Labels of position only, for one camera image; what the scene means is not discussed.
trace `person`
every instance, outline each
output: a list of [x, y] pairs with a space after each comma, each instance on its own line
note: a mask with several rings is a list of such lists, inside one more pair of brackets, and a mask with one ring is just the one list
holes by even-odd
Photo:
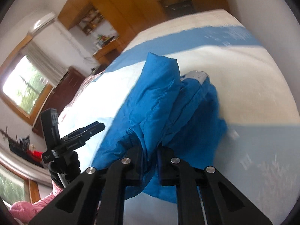
[[[72, 182], [80, 174], [80, 162], [78, 160], [77, 152], [73, 151], [70, 157], [70, 164], [65, 171], [65, 179], [68, 182]], [[60, 168], [56, 162], [50, 162], [48, 169], [51, 174], [53, 189], [52, 192], [45, 198], [35, 203], [29, 203], [26, 201], [18, 201], [12, 204], [9, 212], [15, 218], [19, 224], [26, 224], [31, 221], [36, 214], [38, 214], [45, 206], [47, 206], [59, 193], [64, 189], [64, 186], [58, 177], [58, 173], [61, 173]]]

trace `jacket sleeve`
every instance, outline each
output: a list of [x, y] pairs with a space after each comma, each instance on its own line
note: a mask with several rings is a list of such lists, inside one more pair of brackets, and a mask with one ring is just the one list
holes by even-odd
[[28, 223], [36, 214], [38, 214], [46, 205], [48, 205], [63, 189], [58, 187], [54, 182], [53, 190], [50, 195], [44, 199], [39, 200], [36, 203], [29, 203], [26, 201], [15, 202], [11, 208], [10, 213], [14, 218], [19, 219], [23, 223]]

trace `curtain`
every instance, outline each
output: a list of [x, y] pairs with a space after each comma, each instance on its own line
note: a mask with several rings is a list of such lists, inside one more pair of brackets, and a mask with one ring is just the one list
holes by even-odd
[[46, 55], [33, 41], [24, 46], [21, 52], [27, 56], [32, 65], [47, 78], [53, 87], [59, 84], [60, 80], [68, 71]]

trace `window pane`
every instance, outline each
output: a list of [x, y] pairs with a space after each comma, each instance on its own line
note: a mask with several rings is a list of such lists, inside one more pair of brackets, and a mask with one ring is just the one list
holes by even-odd
[[0, 196], [12, 205], [17, 201], [25, 201], [24, 180], [0, 165]]
[[3, 92], [30, 114], [47, 83], [45, 77], [24, 56], [7, 78]]

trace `gloved hand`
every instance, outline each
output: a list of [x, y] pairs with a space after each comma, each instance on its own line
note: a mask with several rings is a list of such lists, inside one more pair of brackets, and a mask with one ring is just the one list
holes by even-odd
[[[80, 174], [80, 162], [78, 160], [77, 152], [73, 151], [70, 157], [70, 164], [67, 166], [67, 170], [65, 170], [65, 179], [70, 183], [72, 182], [79, 174]], [[64, 188], [60, 178], [58, 177], [58, 173], [62, 173], [61, 169], [58, 167], [56, 162], [50, 162], [48, 165], [48, 169], [51, 174], [51, 179], [62, 189]]]

